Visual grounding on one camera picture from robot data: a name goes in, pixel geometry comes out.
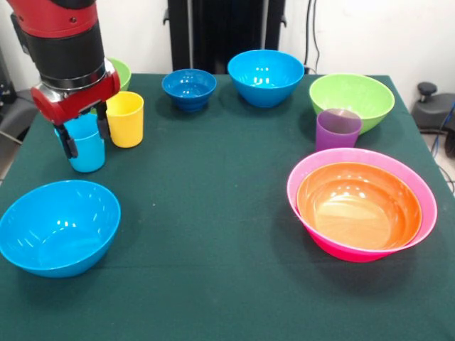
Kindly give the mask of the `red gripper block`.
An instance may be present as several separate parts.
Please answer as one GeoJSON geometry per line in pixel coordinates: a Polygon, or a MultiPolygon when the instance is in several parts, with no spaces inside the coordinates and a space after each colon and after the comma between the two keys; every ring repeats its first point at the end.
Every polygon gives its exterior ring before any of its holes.
{"type": "Polygon", "coordinates": [[[97,112],[97,127],[103,139],[110,138],[107,120],[107,100],[120,90],[120,79],[114,68],[107,70],[106,75],[91,87],[65,92],[54,90],[40,83],[31,88],[33,101],[41,114],[56,125],[60,142],[67,158],[77,158],[78,151],[74,139],[63,125],[65,122],[78,118],[92,108],[97,112]]]}

